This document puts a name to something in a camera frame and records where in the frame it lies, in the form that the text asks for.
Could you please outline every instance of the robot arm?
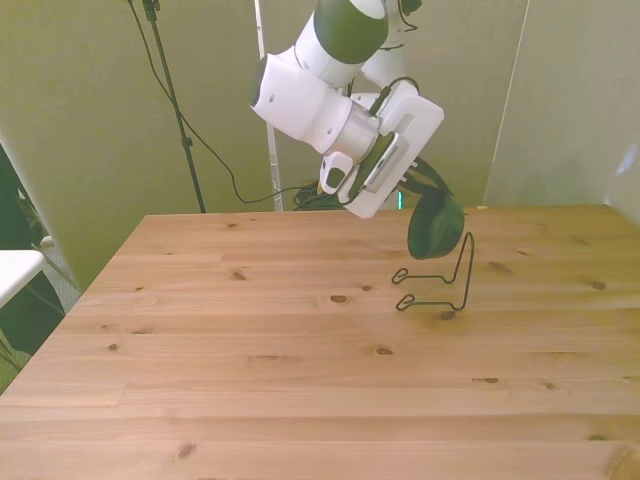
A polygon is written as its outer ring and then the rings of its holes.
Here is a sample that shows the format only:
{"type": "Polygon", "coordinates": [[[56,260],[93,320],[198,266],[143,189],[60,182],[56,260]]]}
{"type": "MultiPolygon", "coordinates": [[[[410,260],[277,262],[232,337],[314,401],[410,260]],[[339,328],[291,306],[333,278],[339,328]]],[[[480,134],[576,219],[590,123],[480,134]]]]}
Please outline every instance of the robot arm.
{"type": "Polygon", "coordinates": [[[295,45],[262,59],[251,98],[265,121],[324,155],[323,189],[362,218],[375,215],[416,166],[444,119],[440,107],[402,79],[399,5],[320,0],[295,45]],[[360,71],[383,88],[382,97],[341,94],[360,71]]]}

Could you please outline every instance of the tabletop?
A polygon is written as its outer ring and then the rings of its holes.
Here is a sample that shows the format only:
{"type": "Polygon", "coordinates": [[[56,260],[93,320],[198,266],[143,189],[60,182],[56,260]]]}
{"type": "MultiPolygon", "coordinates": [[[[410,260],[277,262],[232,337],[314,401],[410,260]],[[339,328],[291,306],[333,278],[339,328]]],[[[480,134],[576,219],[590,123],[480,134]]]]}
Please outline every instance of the tabletop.
{"type": "Polygon", "coordinates": [[[637,480],[640,231],[608,207],[143,220],[0,397],[0,478],[637,480]]]}
{"type": "Polygon", "coordinates": [[[0,308],[18,293],[45,263],[35,250],[0,250],[0,308]]]}

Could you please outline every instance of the wood knot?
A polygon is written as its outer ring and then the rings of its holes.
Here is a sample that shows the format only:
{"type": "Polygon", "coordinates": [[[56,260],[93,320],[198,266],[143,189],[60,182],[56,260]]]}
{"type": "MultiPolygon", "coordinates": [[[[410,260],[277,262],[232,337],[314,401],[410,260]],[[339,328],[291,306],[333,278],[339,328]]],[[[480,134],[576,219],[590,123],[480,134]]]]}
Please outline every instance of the wood knot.
{"type": "Polygon", "coordinates": [[[499,262],[489,262],[489,266],[496,270],[498,273],[503,273],[505,275],[510,275],[513,273],[513,270],[499,262]]]}
{"type": "Polygon", "coordinates": [[[574,243],[578,244],[578,245],[582,245],[585,247],[588,247],[589,245],[591,245],[590,242],[588,242],[587,240],[585,240],[584,238],[581,237],[576,237],[576,236],[572,236],[569,237],[571,240],[573,240],[574,243]]]}
{"type": "Polygon", "coordinates": [[[387,347],[376,348],[376,355],[393,355],[393,350],[387,347]]]}
{"type": "Polygon", "coordinates": [[[331,301],[334,303],[347,303],[349,298],[344,295],[331,295],[331,301]]]}
{"type": "Polygon", "coordinates": [[[180,447],[180,451],[178,452],[178,458],[180,460],[185,460],[191,456],[193,452],[195,452],[197,445],[195,443],[185,443],[182,447],[180,447]]]}

